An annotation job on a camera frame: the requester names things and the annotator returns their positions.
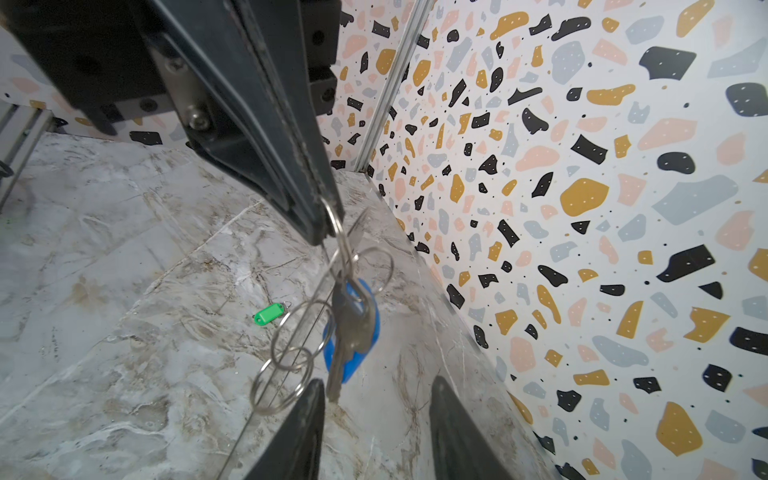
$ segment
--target key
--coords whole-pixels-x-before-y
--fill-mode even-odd
[[[344,381],[346,364],[355,354],[364,356],[373,345],[376,331],[376,306],[370,293],[363,290],[360,282],[347,283],[347,294],[341,290],[341,283],[333,286],[331,307],[336,320],[336,345],[328,375],[328,400],[338,402],[341,385]],[[356,302],[350,296],[360,298],[356,294],[359,289],[365,292],[364,302]]]

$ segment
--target terrazzo wall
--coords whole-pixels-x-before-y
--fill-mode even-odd
[[[339,79],[336,105],[331,115],[317,118],[328,158],[335,168],[345,168],[348,163],[351,167],[354,163],[413,5],[413,1],[406,0],[342,0],[339,50],[336,65],[331,67]],[[102,134],[82,112],[67,103],[3,28],[0,71],[3,100],[50,109],[66,133],[179,148],[187,142],[173,111],[115,124],[116,137]]]
[[[768,478],[767,32],[760,0],[422,31],[368,174],[565,478]]]

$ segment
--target marble floor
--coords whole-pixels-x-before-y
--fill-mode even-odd
[[[374,186],[336,177],[346,224],[372,211],[359,249],[385,247],[396,271],[379,342],[326,404],[320,478],[433,478],[438,374],[515,478],[555,478]],[[247,424],[276,328],[252,316],[308,298],[322,250],[191,151],[46,134],[7,205],[0,478],[242,478],[285,416]]]

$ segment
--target green key tag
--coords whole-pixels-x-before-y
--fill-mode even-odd
[[[261,326],[265,326],[277,317],[282,316],[285,312],[286,309],[282,303],[273,303],[254,315],[253,321]]]

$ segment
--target marble tabletop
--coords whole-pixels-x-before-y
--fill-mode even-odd
[[[326,403],[320,478],[434,478],[429,395],[436,375],[449,381],[515,478],[555,478],[372,183],[349,172],[336,178],[345,224],[371,208],[359,249],[385,247],[396,271],[377,297],[378,343],[339,404]],[[233,451],[276,328],[255,325],[253,314],[306,300],[324,261],[322,249],[308,247],[258,196],[237,187],[230,195],[233,214],[168,266],[112,331],[0,416],[0,477],[216,478],[230,453],[224,478],[250,470],[286,415],[255,415]],[[372,280],[380,271],[371,262],[360,276]],[[313,376],[327,378],[320,358]]]

